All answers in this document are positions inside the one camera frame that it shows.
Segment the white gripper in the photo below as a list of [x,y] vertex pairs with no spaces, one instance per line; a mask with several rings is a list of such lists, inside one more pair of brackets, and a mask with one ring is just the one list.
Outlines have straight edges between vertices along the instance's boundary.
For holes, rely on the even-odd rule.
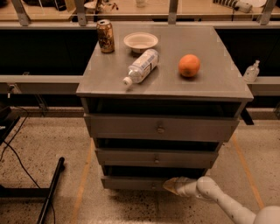
[[163,188],[181,197],[195,197],[199,193],[197,181],[185,177],[170,178],[163,183]]

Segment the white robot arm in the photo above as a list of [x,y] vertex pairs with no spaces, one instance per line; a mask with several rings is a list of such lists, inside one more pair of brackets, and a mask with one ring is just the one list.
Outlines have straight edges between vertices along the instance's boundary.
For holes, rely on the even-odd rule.
[[171,178],[164,182],[163,188],[180,197],[195,197],[216,203],[234,224],[280,224],[279,206],[266,206],[258,213],[253,213],[225,194],[218,184],[207,176],[198,179]]

